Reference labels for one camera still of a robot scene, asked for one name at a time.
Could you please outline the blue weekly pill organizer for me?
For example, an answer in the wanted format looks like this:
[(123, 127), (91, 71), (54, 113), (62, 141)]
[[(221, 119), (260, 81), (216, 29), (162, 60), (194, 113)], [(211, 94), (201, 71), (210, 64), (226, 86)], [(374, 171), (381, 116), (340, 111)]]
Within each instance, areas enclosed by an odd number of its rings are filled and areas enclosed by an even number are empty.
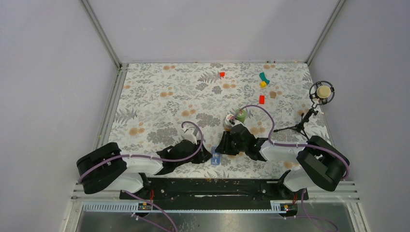
[(215, 146), (211, 147), (211, 154), (212, 154), (211, 165), (219, 166), (221, 154), (216, 152)]

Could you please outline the white cap pill bottle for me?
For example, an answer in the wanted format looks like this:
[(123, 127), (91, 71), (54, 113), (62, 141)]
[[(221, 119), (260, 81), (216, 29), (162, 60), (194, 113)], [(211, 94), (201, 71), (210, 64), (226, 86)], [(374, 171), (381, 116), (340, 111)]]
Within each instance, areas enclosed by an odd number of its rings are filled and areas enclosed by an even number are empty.
[(232, 129), (232, 126), (234, 125), (234, 115), (232, 114), (227, 114), (226, 117), (223, 120), (223, 127), (226, 131), (230, 131)]

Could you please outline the green pill bottle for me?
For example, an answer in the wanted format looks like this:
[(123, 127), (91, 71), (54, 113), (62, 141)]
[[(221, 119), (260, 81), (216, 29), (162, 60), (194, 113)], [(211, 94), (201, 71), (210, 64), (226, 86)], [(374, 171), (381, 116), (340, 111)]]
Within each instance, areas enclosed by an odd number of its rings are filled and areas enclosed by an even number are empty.
[(236, 120), (239, 120), (241, 123), (244, 123), (247, 117), (247, 111), (245, 109), (241, 109), (241, 110), (238, 109), (236, 110), (235, 115), (236, 115), (235, 117)]

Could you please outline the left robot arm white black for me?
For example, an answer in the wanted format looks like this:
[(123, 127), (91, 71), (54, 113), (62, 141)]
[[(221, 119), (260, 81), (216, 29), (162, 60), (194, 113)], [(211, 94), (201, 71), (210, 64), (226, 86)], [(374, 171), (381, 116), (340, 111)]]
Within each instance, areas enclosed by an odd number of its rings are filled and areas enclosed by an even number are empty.
[(87, 195), (103, 190), (126, 190), (143, 199), (150, 192), (146, 174), (170, 174), (186, 163), (203, 164), (211, 158), (212, 154), (200, 140), (182, 140), (146, 155), (122, 155), (118, 144), (110, 142), (76, 162), (78, 183)]

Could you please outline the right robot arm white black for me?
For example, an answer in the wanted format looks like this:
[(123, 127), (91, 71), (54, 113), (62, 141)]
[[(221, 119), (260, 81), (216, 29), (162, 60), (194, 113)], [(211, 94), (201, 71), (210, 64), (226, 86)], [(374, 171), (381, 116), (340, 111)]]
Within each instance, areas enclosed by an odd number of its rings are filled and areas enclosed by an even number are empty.
[(317, 186), (334, 191), (349, 172), (349, 160), (320, 136), (312, 136), (305, 143), (271, 142), (256, 138), (248, 128), (239, 124), (225, 131), (215, 151), (235, 156), (245, 153), (255, 161), (283, 161), (298, 163), (300, 168), (283, 174), (277, 186), (278, 195), (289, 199), (297, 191)]

